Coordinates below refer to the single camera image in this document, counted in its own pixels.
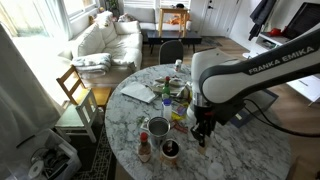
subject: franka emika robot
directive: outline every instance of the franka emika robot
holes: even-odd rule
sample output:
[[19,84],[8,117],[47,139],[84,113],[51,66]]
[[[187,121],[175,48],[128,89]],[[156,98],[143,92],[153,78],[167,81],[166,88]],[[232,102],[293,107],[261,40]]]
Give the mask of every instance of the franka emika robot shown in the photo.
[[[225,125],[245,107],[247,95],[320,73],[319,46],[320,24],[284,45],[246,61],[232,59],[219,49],[194,54],[191,64],[193,96],[188,111],[193,109],[190,112],[196,124],[191,132],[199,145],[205,146],[205,136],[210,137],[216,122]],[[320,137],[319,134],[308,135]]]

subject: window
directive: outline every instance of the window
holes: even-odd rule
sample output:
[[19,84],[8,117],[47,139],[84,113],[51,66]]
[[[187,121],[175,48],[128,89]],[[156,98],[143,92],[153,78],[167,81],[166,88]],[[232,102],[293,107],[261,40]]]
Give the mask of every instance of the window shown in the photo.
[[190,1],[191,0],[160,0],[160,6],[171,6],[171,5],[177,5],[179,3],[183,4],[184,7],[190,8]]
[[33,0],[0,0],[0,21],[12,37],[49,36],[41,8]]
[[144,7],[153,8],[155,6],[171,6],[177,5],[178,3],[183,4],[185,7],[190,8],[191,0],[123,0],[125,7]]
[[69,18],[74,18],[96,6],[96,0],[63,0]]
[[153,8],[155,0],[123,0],[125,7]]

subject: lid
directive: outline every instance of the lid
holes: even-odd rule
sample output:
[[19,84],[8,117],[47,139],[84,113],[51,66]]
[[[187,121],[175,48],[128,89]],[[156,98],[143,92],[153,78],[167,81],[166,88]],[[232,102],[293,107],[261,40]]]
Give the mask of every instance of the lid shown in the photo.
[[163,104],[164,104],[165,106],[170,105],[170,104],[171,104],[171,99],[169,99],[169,98],[164,99],[164,100],[163,100]]
[[147,141],[148,140],[148,134],[146,132],[142,132],[140,134],[140,141]]

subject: marble tabletop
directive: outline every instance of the marble tabletop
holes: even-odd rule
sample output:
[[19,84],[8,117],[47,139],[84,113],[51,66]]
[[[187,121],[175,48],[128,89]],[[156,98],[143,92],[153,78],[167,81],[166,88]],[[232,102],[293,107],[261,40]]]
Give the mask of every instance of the marble tabletop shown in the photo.
[[147,104],[125,96],[120,90],[128,83],[138,81],[152,85],[159,77],[177,76],[190,81],[190,66],[182,65],[181,72],[174,65],[158,65],[140,70],[123,82],[112,93],[107,104],[105,127],[107,137],[118,162],[132,178],[141,179],[210,179],[208,167],[215,161],[223,165],[224,179],[285,179],[290,167],[290,146],[286,134],[265,124],[251,120],[241,128],[228,122],[217,123],[205,154],[198,152],[198,142],[191,133],[171,129],[167,138],[175,139],[181,152],[176,167],[161,163],[159,150],[152,149],[152,157],[142,163],[137,156],[139,117],[161,115],[160,97]]

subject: black cable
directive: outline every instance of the black cable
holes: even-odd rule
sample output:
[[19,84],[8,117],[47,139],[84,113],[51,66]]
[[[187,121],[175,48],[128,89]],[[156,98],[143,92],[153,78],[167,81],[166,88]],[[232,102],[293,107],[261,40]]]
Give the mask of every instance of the black cable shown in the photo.
[[[297,131],[292,131],[292,130],[289,130],[289,129],[286,129],[286,128],[283,128],[283,127],[280,127],[276,124],[274,124],[272,121],[269,120],[269,118],[264,114],[264,112],[261,110],[261,108],[259,107],[259,105],[254,102],[253,100],[251,99],[244,99],[246,101],[250,101],[252,102],[256,107],[257,109],[260,111],[260,113],[262,114],[262,116],[269,122],[269,125],[271,125],[271,127],[279,130],[279,131],[282,131],[282,132],[285,132],[285,133],[288,133],[288,134],[291,134],[291,135],[295,135],[295,136],[302,136],[302,137],[310,137],[310,138],[320,138],[320,134],[319,133],[303,133],[303,132],[297,132]],[[253,115],[256,119],[258,119],[259,121],[262,121],[260,118],[258,118],[255,114],[253,114],[250,110],[249,110],[249,113],[251,115]]]

